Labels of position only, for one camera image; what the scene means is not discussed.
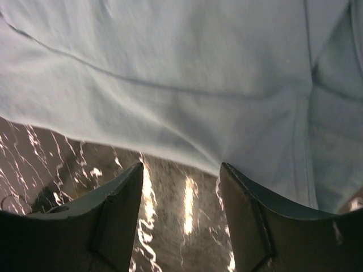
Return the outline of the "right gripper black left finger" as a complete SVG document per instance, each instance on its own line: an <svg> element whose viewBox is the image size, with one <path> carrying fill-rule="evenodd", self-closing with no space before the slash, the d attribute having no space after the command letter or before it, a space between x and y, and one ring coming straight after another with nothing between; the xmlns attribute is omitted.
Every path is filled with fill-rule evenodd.
<svg viewBox="0 0 363 272"><path fill-rule="evenodd" d="M46 213L1 212L2 271L128 271L143 164Z"/></svg>

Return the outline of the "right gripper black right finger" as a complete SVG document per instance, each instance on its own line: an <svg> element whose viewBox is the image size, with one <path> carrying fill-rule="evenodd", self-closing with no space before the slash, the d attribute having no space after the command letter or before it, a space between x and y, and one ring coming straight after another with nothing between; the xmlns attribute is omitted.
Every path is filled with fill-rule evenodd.
<svg viewBox="0 0 363 272"><path fill-rule="evenodd" d="M227 163L220 181L237 271L362 270L362 210L300 205Z"/></svg>

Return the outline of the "grey blue t shirt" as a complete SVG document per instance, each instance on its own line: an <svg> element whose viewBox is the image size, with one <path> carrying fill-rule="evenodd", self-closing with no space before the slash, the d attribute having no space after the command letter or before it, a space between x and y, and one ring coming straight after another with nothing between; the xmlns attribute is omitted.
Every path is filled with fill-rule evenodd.
<svg viewBox="0 0 363 272"><path fill-rule="evenodd" d="M2 1L1 116L334 213L362 187L362 2Z"/></svg>

